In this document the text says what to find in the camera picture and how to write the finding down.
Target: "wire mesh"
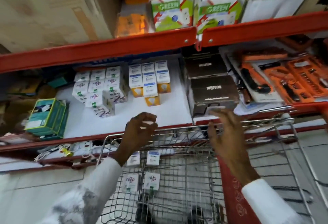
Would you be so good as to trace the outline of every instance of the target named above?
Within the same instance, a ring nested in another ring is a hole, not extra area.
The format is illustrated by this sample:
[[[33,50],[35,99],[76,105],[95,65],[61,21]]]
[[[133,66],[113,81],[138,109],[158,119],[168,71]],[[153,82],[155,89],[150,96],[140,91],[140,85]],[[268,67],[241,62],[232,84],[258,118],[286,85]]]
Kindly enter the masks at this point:
[[[290,124],[291,121],[289,116],[278,114],[273,118],[244,121],[242,124],[246,132],[261,128],[259,133],[247,140],[249,143],[260,144],[249,149],[252,166],[297,213],[314,223],[309,209],[309,204],[313,202],[311,192],[300,188],[286,155],[288,145],[285,142],[290,142],[295,136],[282,137],[277,129],[281,125]],[[277,134],[272,136],[271,132],[269,136],[265,136],[265,133],[272,130]],[[104,147],[114,151],[120,143],[121,135],[116,134],[114,139],[112,136],[107,137]],[[258,143],[258,136],[261,136],[260,141],[264,143]],[[160,153],[159,166],[146,164],[148,150]],[[140,154],[139,167],[123,168],[117,189],[101,215],[102,223],[228,222],[222,175],[218,160],[209,144],[207,126],[159,130]],[[158,190],[143,189],[146,172],[160,174]],[[137,174],[139,183],[136,192],[128,193],[125,190],[125,181],[130,174]]]

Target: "teal box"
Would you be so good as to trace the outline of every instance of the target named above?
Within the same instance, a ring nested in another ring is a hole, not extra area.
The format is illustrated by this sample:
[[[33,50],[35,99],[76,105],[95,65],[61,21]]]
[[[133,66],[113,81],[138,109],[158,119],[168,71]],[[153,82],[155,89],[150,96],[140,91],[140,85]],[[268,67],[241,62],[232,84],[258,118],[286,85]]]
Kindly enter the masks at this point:
[[[58,134],[40,135],[40,141],[62,139],[64,137],[64,132],[65,132],[65,127],[66,127],[66,123],[67,123],[67,119],[68,119],[68,114],[69,114],[68,107],[66,107],[66,110],[65,110],[65,113],[64,113],[64,116],[63,116],[63,121],[61,122]]]
[[[38,100],[25,130],[34,135],[58,134],[66,106],[55,98]]]

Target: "white shirt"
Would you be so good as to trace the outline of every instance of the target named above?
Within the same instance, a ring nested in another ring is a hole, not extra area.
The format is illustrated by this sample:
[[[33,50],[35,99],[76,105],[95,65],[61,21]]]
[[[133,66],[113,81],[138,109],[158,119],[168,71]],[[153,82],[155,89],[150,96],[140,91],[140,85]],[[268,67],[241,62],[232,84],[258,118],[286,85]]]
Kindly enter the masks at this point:
[[[105,158],[87,178],[55,202],[40,224],[95,224],[115,192],[121,173],[116,160]],[[249,183],[242,193],[262,224],[305,223],[263,179]]]

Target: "patterned sleeve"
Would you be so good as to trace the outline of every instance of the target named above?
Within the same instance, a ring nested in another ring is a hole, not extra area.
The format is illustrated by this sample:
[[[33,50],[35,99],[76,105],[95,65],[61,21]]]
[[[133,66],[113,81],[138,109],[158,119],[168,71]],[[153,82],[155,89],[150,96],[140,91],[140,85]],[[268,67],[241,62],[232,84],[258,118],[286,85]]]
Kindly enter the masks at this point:
[[[39,224],[95,224],[115,192],[121,166],[104,161],[80,184],[61,196]]]

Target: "hand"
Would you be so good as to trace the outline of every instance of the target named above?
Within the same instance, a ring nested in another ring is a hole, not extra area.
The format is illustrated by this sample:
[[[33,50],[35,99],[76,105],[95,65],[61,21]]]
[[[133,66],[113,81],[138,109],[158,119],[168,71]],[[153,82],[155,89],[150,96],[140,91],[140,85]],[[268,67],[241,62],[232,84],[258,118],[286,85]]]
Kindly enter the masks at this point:
[[[156,118],[156,115],[143,112],[126,124],[121,144],[113,156],[121,166],[123,166],[132,153],[138,151],[151,140],[154,131],[158,127],[155,123]],[[143,121],[151,121],[153,124],[147,124]]]
[[[216,128],[212,122],[208,126],[207,133],[214,151],[223,158],[242,186],[258,179],[259,175],[251,166],[248,158],[240,118],[232,111],[225,109],[210,111],[210,114],[219,117],[223,124],[223,134],[221,136],[216,134]]]

